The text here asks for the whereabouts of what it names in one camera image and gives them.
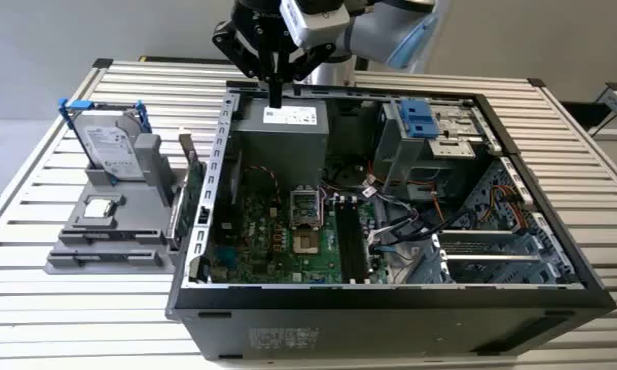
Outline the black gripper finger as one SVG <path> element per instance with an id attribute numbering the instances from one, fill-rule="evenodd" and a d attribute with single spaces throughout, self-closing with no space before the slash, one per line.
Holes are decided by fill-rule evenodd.
<path id="1" fill-rule="evenodd" d="M 220 52 L 228 57 L 240 71 L 251 78 L 256 77 L 268 85 L 268 106 L 278 107 L 278 76 L 274 71 L 272 53 L 259 50 L 256 55 L 238 38 L 236 26 L 232 21 L 220 22 L 214 31 L 212 42 Z"/>
<path id="2" fill-rule="evenodd" d="M 303 80 L 319 65 L 328 60 L 336 50 L 334 43 L 318 45 L 308 49 L 291 61 L 291 47 L 284 47 L 278 53 L 276 70 L 276 107 L 282 108 L 283 86 L 294 81 Z"/>

